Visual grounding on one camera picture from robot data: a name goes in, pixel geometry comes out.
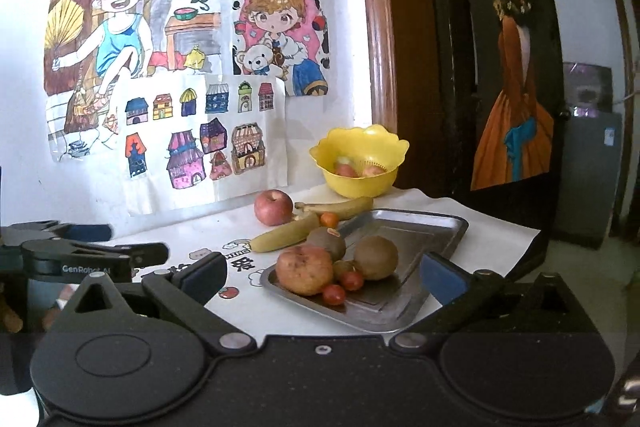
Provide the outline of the brown kiwi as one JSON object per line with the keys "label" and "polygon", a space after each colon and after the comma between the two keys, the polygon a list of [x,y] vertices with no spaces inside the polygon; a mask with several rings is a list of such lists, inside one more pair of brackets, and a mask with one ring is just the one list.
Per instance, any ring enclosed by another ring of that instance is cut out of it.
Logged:
{"label": "brown kiwi", "polygon": [[320,227],[311,231],[306,243],[324,249],[333,261],[341,260],[346,254],[346,242],[341,233],[335,229]]}
{"label": "brown kiwi", "polygon": [[365,280],[383,280],[390,277],[397,268],[398,249],[383,236],[367,236],[357,243],[352,260]]}

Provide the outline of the cherry tomato one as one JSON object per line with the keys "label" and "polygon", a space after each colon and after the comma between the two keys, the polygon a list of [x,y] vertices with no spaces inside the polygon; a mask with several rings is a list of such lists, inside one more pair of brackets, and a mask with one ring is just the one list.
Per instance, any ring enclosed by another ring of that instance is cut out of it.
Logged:
{"label": "cherry tomato one", "polygon": [[364,284],[364,278],[358,271],[347,271],[341,275],[340,283],[345,291],[359,291]]}

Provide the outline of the red apple back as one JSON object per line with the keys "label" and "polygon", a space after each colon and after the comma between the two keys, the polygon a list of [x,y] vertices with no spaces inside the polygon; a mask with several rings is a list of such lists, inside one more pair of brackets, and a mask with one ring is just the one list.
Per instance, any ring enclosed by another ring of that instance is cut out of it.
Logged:
{"label": "red apple back", "polygon": [[291,197],[280,190],[263,191],[254,200],[256,219],[268,227],[290,222],[293,219],[293,207]]}

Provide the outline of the cherry tomato two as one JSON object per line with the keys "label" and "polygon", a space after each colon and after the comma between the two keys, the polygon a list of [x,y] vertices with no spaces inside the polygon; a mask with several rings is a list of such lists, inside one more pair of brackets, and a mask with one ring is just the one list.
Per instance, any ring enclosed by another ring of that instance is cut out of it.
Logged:
{"label": "cherry tomato two", "polygon": [[322,300],[330,307],[343,306],[346,301],[346,291],[338,284],[326,285],[322,291]]}

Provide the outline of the yellow banana front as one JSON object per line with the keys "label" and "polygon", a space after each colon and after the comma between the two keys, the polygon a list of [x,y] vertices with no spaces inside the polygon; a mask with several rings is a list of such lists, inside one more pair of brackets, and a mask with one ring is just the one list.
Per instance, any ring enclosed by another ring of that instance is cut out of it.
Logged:
{"label": "yellow banana front", "polygon": [[318,216],[313,212],[304,212],[293,221],[279,225],[277,228],[251,239],[250,249],[257,254],[280,251],[285,247],[303,242],[312,231],[319,227]]}

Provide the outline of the yellow banana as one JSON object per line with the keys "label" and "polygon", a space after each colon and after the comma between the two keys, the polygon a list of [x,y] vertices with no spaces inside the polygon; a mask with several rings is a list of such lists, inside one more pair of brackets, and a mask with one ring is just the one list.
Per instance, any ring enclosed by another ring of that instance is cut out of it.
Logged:
{"label": "yellow banana", "polygon": [[312,212],[317,216],[323,213],[334,213],[340,221],[346,221],[373,209],[374,199],[371,197],[357,197],[344,202],[296,202],[294,208],[303,212]]}
{"label": "yellow banana", "polygon": [[293,221],[279,225],[277,228],[251,239],[250,249],[257,254],[280,251],[285,247],[303,242],[312,231],[319,227],[318,216],[313,212],[304,212]]}

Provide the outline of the yellow banana back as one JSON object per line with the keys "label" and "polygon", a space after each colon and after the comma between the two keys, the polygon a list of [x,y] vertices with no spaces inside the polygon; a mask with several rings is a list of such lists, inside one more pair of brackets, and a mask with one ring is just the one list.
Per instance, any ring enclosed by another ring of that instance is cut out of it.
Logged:
{"label": "yellow banana back", "polygon": [[312,212],[317,216],[323,213],[334,213],[340,221],[346,221],[373,209],[374,199],[371,197],[357,197],[344,202],[296,202],[294,208],[303,212]]}

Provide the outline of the brown kiwi back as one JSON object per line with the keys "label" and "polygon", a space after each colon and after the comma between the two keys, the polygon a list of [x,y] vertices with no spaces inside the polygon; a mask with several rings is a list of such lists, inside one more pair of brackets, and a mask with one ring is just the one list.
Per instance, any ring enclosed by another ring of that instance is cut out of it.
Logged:
{"label": "brown kiwi back", "polygon": [[341,233],[335,229],[320,227],[311,231],[306,243],[324,249],[333,261],[341,260],[346,254],[346,242]]}

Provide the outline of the small orange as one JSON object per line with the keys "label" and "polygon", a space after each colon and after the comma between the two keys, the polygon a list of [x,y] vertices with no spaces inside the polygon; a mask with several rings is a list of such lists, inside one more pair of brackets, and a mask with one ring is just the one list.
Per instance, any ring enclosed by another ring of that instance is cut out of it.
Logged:
{"label": "small orange", "polygon": [[322,227],[337,229],[340,225],[340,216],[335,212],[322,212],[320,215]]}

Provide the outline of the metal tray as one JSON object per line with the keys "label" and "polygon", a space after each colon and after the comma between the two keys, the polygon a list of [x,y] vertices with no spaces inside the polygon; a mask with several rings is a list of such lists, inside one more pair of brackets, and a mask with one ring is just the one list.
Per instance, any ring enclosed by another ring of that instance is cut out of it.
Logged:
{"label": "metal tray", "polygon": [[281,286],[276,268],[262,273],[266,291],[324,317],[368,333],[392,333],[409,325],[428,297],[420,281],[421,258],[427,253],[451,258],[469,223],[457,216],[426,211],[373,209],[361,213],[338,228],[346,242],[345,259],[352,260],[356,246],[369,236],[388,239],[398,249],[395,272],[379,281],[367,281],[349,293],[346,303],[326,305],[321,296],[297,296]]}

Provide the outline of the houses drawing paper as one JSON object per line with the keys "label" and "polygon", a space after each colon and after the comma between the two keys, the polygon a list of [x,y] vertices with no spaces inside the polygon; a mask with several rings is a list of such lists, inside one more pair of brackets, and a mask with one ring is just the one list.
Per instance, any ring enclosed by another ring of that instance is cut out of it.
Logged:
{"label": "houses drawing paper", "polygon": [[134,216],[288,183],[286,94],[276,77],[159,69],[116,90],[114,102],[118,172]]}

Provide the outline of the fruit pieces in bowl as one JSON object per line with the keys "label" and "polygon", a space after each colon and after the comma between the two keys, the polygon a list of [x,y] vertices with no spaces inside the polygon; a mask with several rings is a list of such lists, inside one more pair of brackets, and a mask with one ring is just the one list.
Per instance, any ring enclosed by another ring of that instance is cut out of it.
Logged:
{"label": "fruit pieces in bowl", "polygon": [[386,169],[376,164],[357,164],[352,158],[338,156],[334,161],[334,173],[346,178],[372,178],[386,173]]}

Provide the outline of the yellow plastic bowl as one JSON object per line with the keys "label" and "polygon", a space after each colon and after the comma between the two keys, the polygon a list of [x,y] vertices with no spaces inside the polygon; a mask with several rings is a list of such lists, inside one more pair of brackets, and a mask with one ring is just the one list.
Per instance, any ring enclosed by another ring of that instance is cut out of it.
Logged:
{"label": "yellow plastic bowl", "polygon": [[[392,188],[410,144],[380,124],[367,128],[334,128],[311,147],[309,155],[323,174],[326,185],[346,198],[378,197]],[[338,156],[352,158],[357,164],[376,164],[386,173],[372,178],[346,178],[334,173]]]}

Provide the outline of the lady painting black panel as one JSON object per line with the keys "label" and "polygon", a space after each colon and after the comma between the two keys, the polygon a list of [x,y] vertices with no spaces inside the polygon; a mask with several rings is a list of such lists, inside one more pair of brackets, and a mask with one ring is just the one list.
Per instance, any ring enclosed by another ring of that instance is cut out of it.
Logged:
{"label": "lady painting black panel", "polygon": [[469,0],[480,98],[472,190],[558,165],[564,103],[554,0]]}

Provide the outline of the grey appliance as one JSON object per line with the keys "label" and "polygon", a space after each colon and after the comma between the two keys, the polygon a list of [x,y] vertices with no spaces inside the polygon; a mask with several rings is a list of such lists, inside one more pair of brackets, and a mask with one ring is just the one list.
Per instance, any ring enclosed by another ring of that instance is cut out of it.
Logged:
{"label": "grey appliance", "polygon": [[623,117],[613,109],[613,75],[605,66],[563,64],[565,108],[561,185],[555,233],[599,248],[612,218]]}

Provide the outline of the boy with fan drawing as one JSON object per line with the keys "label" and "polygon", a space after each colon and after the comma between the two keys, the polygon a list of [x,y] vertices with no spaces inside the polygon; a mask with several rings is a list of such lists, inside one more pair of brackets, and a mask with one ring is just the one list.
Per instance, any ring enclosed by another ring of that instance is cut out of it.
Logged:
{"label": "boy with fan drawing", "polygon": [[43,90],[55,160],[114,145],[123,122],[144,124],[179,104],[137,96],[144,80],[222,71],[221,0],[50,0]]}

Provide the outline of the pink girl drawing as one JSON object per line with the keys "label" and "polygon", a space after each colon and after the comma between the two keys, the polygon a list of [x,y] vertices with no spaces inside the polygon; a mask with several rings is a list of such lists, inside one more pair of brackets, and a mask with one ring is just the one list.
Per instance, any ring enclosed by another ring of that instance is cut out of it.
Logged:
{"label": "pink girl drawing", "polygon": [[329,23],[324,0],[233,0],[237,74],[276,77],[289,96],[329,91]]}

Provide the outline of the brown wooden door frame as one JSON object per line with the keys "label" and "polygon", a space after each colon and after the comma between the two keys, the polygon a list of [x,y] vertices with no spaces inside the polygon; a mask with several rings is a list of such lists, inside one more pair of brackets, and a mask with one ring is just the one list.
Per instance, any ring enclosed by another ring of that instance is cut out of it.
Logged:
{"label": "brown wooden door frame", "polygon": [[395,49],[390,0],[364,0],[366,5],[371,112],[373,124],[397,131]]}

